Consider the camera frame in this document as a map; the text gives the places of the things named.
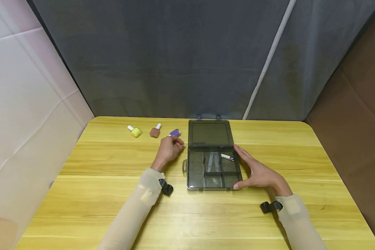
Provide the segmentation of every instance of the forearm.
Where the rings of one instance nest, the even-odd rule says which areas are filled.
[[[129,250],[161,192],[163,173],[146,169],[101,240],[98,250]]]
[[[292,250],[327,249],[309,218],[309,212],[303,201],[293,194],[285,179],[280,179],[273,186],[283,208],[279,211],[279,221],[285,228]]]

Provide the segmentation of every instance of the yellow table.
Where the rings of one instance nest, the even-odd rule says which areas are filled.
[[[17,250],[96,249],[111,221],[150,167],[161,135],[175,128],[188,142],[188,119],[97,117],[90,121],[32,219]],[[140,127],[135,139],[126,128]],[[375,249],[375,237],[311,127],[301,122],[230,121],[234,142],[282,174],[300,195],[329,250]],[[182,174],[187,150],[166,171],[161,196],[134,249],[289,249],[277,216],[264,215],[264,189],[190,192]],[[242,167],[243,178],[247,177]]]

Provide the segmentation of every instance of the gray backdrop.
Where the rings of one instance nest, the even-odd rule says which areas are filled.
[[[242,119],[288,0],[30,0],[96,116]],[[297,0],[248,119],[303,120],[375,0]]]

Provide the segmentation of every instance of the white fabric wall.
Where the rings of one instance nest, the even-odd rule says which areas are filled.
[[[93,118],[25,0],[0,0],[0,235],[14,247]]]

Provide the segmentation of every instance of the hand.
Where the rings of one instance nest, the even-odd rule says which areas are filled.
[[[251,169],[250,177],[246,180],[237,182],[233,186],[233,189],[242,189],[247,186],[259,188],[270,186],[274,189],[276,196],[287,197],[293,194],[288,183],[280,174],[254,159],[249,153],[246,152],[246,150],[242,149],[238,145],[234,144],[233,147],[239,154],[240,158],[244,160]]]
[[[185,149],[184,144],[177,136],[167,136],[161,139],[160,147],[151,168],[161,173],[164,166]]]

